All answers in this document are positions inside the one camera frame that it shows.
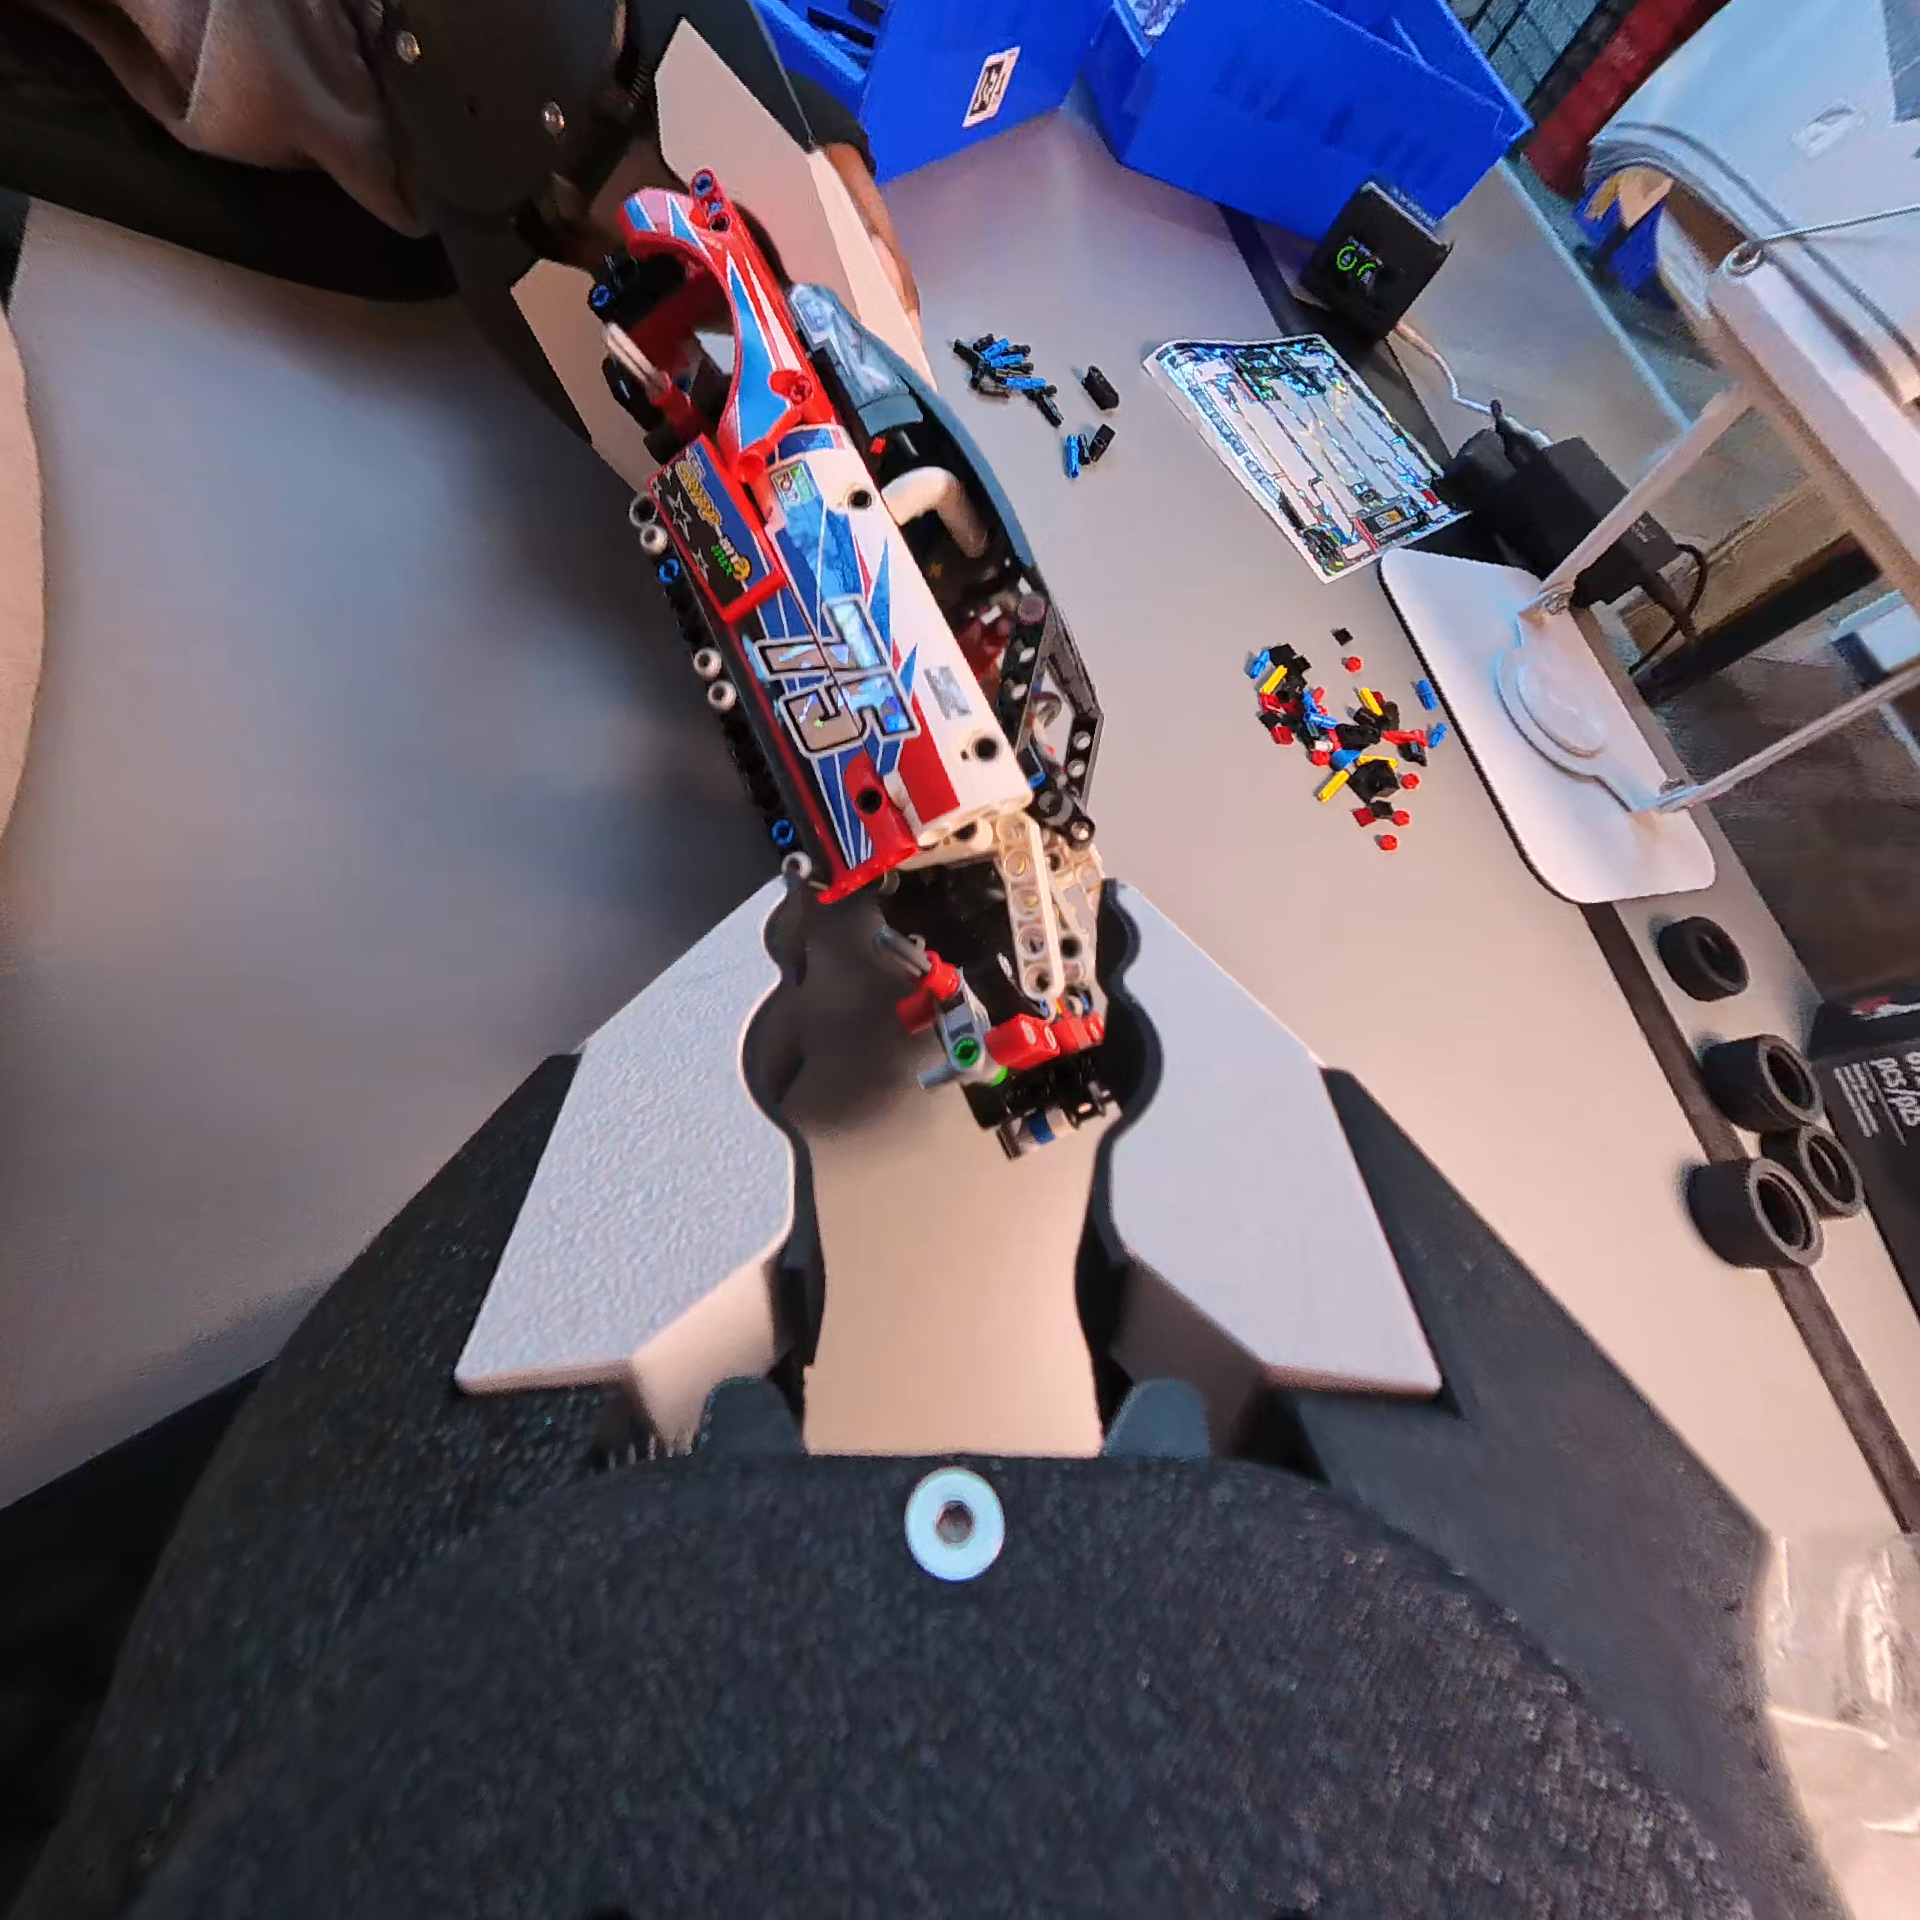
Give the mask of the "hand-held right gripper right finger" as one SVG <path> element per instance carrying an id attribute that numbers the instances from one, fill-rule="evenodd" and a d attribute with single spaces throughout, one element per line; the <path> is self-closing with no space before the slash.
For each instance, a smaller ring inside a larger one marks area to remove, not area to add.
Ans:
<path id="1" fill-rule="evenodd" d="M 1114 1117 L 1084 1332 L 1101 1424 L 1165 1379 L 1219 1453 L 1277 1395 L 1437 1404 L 1442 1365 L 1312 1048 L 1125 880 L 1100 903 L 1098 981 Z"/>

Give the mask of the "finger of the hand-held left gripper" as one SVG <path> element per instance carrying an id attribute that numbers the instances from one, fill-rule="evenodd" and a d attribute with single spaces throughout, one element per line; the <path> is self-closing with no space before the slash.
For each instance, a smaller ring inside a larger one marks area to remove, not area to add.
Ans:
<path id="1" fill-rule="evenodd" d="M 711 173 L 768 233 L 792 281 L 818 283 L 892 350 L 901 350 L 901 285 L 864 209 L 804 129 L 801 102 L 757 15 L 743 47 L 722 28 L 679 15 L 655 72 L 658 147 L 681 180 Z"/>
<path id="2" fill-rule="evenodd" d="M 567 403 L 581 417 L 595 453 L 628 484 L 644 491 L 658 461 L 644 446 L 643 425 L 613 396 L 603 364 L 605 327 L 589 310 L 587 271 L 543 257 L 512 288 L 520 315 L 536 333 Z"/>

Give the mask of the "red curved lego fender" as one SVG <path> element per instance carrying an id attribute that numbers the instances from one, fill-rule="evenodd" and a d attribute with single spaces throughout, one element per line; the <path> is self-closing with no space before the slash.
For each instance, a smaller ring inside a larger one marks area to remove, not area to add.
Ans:
<path id="1" fill-rule="evenodd" d="M 691 190 L 628 195 L 618 238 L 592 309 L 648 429 L 672 431 L 674 448 L 704 438 L 747 478 L 792 427 L 836 422 L 779 273 L 709 172 Z"/>

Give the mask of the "lego race car model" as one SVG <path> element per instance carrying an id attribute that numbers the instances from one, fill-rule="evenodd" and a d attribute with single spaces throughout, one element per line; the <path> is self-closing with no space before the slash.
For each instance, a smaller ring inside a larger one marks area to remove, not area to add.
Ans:
<path id="1" fill-rule="evenodd" d="M 781 276 L 836 413 L 736 478 L 640 422 L 658 471 L 631 507 L 691 664 L 784 872 L 875 895 L 939 1048 L 1017 1160 L 1101 1117 L 1105 868 L 1088 807 L 1101 708 L 1033 545 L 927 372 L 840 294 Z"/>

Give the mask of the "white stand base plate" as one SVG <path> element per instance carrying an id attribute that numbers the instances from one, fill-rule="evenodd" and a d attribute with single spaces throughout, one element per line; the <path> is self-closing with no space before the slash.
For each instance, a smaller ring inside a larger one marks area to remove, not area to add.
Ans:
<path id="1" fill-rule="evenodd" d="M 1668 244 L 1692 321 L 1731 372 L 1688 431 L 1544 579 L 1520 566 L 1397 551 L 1381 584 L 1533 875 L 1572 904 L 1705 889 L 1705 807 L 1855 720 L 1916 693 L 1906 660 L 1733 767 L 1684 779 L 1661 764 L 1577 624 L 1577 576 L 1690 475 L 1745 416 L 1764 413 L 1882 576 L 1916 608 L 1916 375 L 1873 345 L 1866 276 L 1916 294 L 1916 206 L 1747 238 L 1711 267 Z"/>

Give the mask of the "pile of lego pins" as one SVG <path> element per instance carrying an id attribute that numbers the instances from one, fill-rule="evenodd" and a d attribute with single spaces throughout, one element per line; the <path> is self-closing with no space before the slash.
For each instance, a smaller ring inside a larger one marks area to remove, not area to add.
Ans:
<path id="1" fill-rule="evenodd" d="M 965 364 L 967 384 L 976 396 L 992 400 L 1023 398 L 1049 425 L 1061 427 L 1065 422 L 1058 385 L 1039 372 L 1027 345 L 1000 333 L 981 333 L 972 341 L 954 339 L 951 351 Z"/>

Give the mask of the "pile of small lego pieces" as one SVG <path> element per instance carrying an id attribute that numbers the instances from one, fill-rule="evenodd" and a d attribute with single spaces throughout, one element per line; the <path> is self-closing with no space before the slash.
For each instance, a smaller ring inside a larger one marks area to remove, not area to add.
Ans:
<path id="1" fill-rule="evenodd" d="M 1364 651 L 1348 625 L 1333 625 L 1312 655 L 1272 639 L 1241 660 L 1260 728 L 1297 760 L 1314 805 L 1345 808 L 1393 857 L 1457 725 L 1424 671 L 1388 684 L 1381 667 L 1379 648 Z"/>

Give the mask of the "black lego set box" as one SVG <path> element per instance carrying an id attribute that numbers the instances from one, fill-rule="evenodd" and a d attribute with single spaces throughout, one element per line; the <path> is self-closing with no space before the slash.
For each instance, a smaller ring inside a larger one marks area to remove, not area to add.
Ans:
<path id="1" fill-rule="evenodd" d="M 1809 1057 L 1888 1248 L 1903 1259 L 1916 1257 L 1917 977 L 1827 998 L 1815 1011 Z"/>

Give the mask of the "person's left hand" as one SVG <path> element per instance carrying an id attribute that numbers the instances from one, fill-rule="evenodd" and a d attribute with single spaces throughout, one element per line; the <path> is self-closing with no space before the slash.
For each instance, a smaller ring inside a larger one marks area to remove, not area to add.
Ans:
<path id="1" fill-rule="evenodd" d="M 871 165 L 863 156 L 863 149 L 848 141 L 825 141 L 823 156 L 841 177 L 848 198 L 858 209 L 858 219 L 871 238 L 881 270 L 897 289 L 905 321 L 912 327 L 916 343 L 924 345 L 921 288 L 908 261 L 893 214 L 877 190 Z"/>

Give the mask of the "blue bin with white tag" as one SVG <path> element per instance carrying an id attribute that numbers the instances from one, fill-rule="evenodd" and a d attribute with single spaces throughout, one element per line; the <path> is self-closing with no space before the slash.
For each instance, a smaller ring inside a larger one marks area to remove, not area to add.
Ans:
<path id="1" fill-rule="evenodd" d="M 1100 33 L 1157 5 L 757 1 L 784 65 L 850 107 L 892 183 L 1061 109 Z"/>

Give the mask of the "blue plastic bin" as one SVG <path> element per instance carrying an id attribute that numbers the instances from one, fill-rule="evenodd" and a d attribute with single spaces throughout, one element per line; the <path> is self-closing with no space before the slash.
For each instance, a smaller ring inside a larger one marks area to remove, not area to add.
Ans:
<path id="1" fill-rule="evenodd" d="M 1444 221 L 1532 127 L 1444 1 L 1111 5 L 1084 77 L 1115 160 L 1306 238 L 1367 183 Z"/>

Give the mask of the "person's beige sweatshirt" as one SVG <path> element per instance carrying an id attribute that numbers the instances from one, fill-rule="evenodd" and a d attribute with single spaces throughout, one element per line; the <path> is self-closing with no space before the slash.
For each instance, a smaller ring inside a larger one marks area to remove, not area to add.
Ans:
<path id="1" fill-rule="evenodd" d="M 25 367 L 2 318 L 2 828 L 33 744 L 47 643 L 42 456 Z"/>

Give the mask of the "holographic sticker sheet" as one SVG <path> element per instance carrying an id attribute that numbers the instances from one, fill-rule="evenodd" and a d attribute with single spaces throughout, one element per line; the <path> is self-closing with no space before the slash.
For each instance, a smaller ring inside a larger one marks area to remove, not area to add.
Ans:
<path id="1" fill-rule="evenodd" d="M 1175 341 L 1144 372 L 1323 584 L 1467 518 L 1442 497 L 1441 464 L 1319 333 Z"/>

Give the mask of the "clear plastic bags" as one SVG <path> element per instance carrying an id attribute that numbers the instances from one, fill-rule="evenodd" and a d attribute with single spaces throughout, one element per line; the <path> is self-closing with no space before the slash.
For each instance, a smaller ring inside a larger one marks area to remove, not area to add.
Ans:
<path id="1" fill-rule="evenodd" d="M 1767 1721 L 1841 1903 L 1917 1915 L 1917 1537 L 1776 1541 L 1760 1579 Z"/>

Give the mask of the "black power adapter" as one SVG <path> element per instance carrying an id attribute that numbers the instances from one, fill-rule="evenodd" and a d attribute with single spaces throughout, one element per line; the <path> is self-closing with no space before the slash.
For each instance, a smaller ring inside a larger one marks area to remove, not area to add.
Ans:
<path id="1" fill-rule="evenodd" d="M 1551 580 L 1560 564 L 1626 497 L 1626 484 L 1584 438 L 1548 441 L 1524 429 L 1500 400 L 1493 421 L 1463 441 L 1436 489 L 1475 515 L 1520 564 Z M 1572 587 L 1572 605 L 1616 603 L 1650 592 L 1681 561 L 1679 541 L 1652 516 L 1639 516 Z"/>

